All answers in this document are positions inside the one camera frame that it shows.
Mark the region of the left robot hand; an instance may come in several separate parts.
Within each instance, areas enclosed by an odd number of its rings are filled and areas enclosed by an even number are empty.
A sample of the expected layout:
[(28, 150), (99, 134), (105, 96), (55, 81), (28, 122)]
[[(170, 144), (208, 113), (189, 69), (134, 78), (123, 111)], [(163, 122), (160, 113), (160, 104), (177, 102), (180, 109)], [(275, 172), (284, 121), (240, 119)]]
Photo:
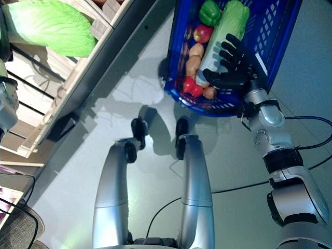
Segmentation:
[(5, 63), (12, 61), (12, 48), (8, 38), (7, 26), (5, 21), (5, 16), (1, 10), (1, 77), (7, 77), (7, 69)]

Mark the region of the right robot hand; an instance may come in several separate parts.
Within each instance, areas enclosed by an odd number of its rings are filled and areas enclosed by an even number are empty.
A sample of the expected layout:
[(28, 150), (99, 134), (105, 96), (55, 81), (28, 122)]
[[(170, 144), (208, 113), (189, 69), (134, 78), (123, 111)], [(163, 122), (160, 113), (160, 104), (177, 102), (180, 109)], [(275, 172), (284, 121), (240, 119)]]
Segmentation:
[(226, 40), (221, 43), (220, 65), (226, 72), (218, 73), (208, 68), (203, 70), (203, 76), (210, 85), (218, 89), (239, 90), (249, 83), (265, 83), (267, 74), (256, 55), (251, 53), (232, 34), (226, 35)]

